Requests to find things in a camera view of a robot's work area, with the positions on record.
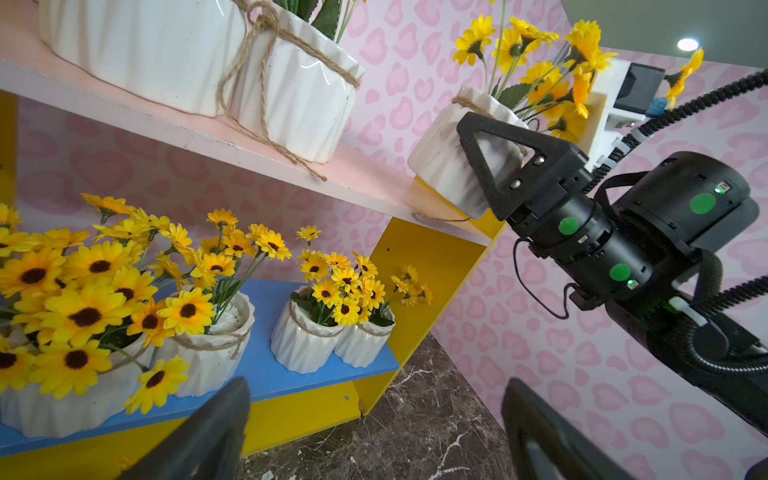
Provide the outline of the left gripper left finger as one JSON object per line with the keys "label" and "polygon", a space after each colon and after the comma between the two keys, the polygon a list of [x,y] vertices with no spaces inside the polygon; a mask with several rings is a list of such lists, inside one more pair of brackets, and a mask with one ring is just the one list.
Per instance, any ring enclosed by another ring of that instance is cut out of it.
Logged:
{"label": "left gripper left finger", "polygon": [[122,479],[233,479],[243,450],[250,390],[230,380]]}

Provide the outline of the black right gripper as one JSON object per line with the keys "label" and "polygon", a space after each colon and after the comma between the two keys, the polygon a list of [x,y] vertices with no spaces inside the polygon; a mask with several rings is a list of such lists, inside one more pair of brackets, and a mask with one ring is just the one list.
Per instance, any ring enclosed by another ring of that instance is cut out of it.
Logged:
{"label": "black right gripper", "polygon": [[653,265],[632,235],[582,192],[591,174],[575,144],[472,112],[457,133],[496,218],[510,220],[587,296],[629,300],[642,292]]}

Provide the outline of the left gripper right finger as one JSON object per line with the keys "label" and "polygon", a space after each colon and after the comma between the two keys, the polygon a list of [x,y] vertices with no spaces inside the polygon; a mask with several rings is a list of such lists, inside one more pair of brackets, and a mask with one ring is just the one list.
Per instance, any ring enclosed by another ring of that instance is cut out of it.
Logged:
{"label": "left gripper right finger", "polygon": [[501,408],[518,479],[629,479],[631,475],[519,378]]}

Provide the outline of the yellow two-tier shelf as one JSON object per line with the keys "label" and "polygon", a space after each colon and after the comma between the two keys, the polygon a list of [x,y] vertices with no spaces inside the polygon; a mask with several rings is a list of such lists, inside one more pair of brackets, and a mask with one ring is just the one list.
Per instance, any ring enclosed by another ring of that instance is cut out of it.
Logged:
{"label": "yellow two-tier shelf", "polygon": [[13,180],[2,199],[23,226],[85,230],[99,219],[85,194],[123,198],[167,216],[193,238],[210,237],[208,214],[232,211],[297,245],[370,255],[386,273],[414,265],[431,306],[397,307],[393,372],[256,402],[242,471],[253,478],[508,479],[506,435],[433,330],[495,238],[443,224],[450,208],[416,183],[411,150],[440,108],[480,72],[457,66],[456,39],[485,1],[370,1],[342,48],[364,69],[332,160],[317,174],[237,132],[223,117],[181,112],[135,96],[58,57],[39,34],[34,1],[1,5],[1,163]]}

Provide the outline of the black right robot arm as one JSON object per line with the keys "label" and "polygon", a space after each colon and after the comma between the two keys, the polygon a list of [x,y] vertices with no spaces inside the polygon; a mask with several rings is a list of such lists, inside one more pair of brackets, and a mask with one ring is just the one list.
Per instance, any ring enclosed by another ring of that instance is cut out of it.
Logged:
{"label": "black right robot arm", "polygon": [[594,169],[573,143],[486,115],[457,133],[495,217],[569,277],[567,303],[604,308],[653,357],[760,432],[767,429],[767,347],[727,315],[764,296],[765,277],[722,286],[718,251],[754,223],[747,180],[692,151],[655,168],[611,169],[652,135],[762,88],[758,71],[650,119]]}

